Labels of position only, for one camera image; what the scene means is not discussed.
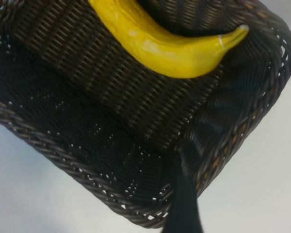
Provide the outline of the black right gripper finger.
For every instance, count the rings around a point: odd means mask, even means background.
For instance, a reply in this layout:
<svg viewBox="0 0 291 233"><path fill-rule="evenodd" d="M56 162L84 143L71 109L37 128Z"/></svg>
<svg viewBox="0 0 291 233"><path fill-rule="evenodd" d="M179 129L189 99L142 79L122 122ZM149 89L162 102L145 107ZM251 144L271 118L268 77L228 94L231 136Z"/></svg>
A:
<svg viewBox="0 0 291 233"><path fill-rule="evenodd" d="M180 155L175 156L173 170L177 178L176 186L162 231L164 233L202 233L194 181L184 175Z"/></svg>

